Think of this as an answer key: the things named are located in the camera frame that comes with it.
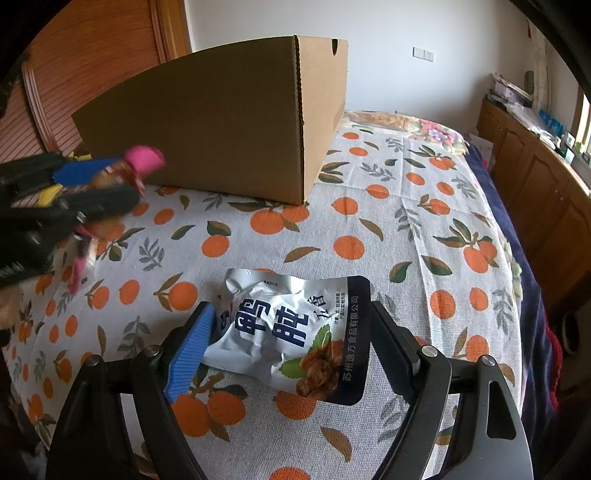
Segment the snack bag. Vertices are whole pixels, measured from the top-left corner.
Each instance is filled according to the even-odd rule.
[[[353,405],[369,361],[365,277],[302,280],[231,268],[202,362],[303,397]]]

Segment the screw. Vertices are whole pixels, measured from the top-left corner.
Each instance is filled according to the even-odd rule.
[[[494,367],[496,365],[495,359],[490,355],[482,355],[482,363],[487,367]]]
[[[437,349],[433,345],[425,345],[421,348],[421,352],[424,356],[430,356],[431,358],[437,356]]]
[[[160,353],[160,347],[155,344],[148,345],[143,351],[145,356],[156,356]]]
[[[99,361],[100,355],[91,355],[86,359],[86,362],[84,363],[89,367],[95,367],[96,365],[98,365]]]

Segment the floral blanket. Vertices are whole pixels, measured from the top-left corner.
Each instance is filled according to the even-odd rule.
[[[229,267],[364,275],[372,298],[420,343],[468,361],[493,355],[519,404],[518,266],[465,151],[461,135],[441,125],[350,112],[303,206],[148,186],[98,244],[75,295],[67,288],[74,245],[62,245],[52,272],[24,286],[21,320],[3,350],[43,442],[50,444],[89,355],[114,360],[160,343],[200,300],[218,303]],[[427,476],[443,461],[456,402],[449,401]],[[173,405],[212,480],[372,478],[407,408],[374,351],[365,395],[353,407],[206,367]],[[153,473],[129,398],[124,409],[138,465]]]

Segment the white wall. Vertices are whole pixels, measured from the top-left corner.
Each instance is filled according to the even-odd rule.
[[[252,38],[349,40],[347,108],[476,125],[498,72],[522,86],[527,20],[509,0],[186,0],[194,50]],[[435,62],[412,57],[413,46]]]
[[[577,108],[579,84],[552,45],[548,46],[548,71],[550,72],[550,113],[567,130],[570,130],[573,125],[574,110]]]

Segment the wooden door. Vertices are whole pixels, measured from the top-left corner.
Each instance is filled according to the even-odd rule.
[[[591,199],[574,180],[559,195],[560,215],[530,258],[550,318],[591,268]]]
[[[501,138],[495,146],[496,161],[492,170],[492,180],[507,210],[511,209],[511,204],[521,188],[528,165],[528,154],[535,140],[534,134],[519,122],[512,118],[505,119]]]
[[[531,259],[557,222],[560,192],[566,188],[569,177],[560,159],[539,141],[523,163],[525,171],[519,176],[516,195],[506,207],[521,246]]]

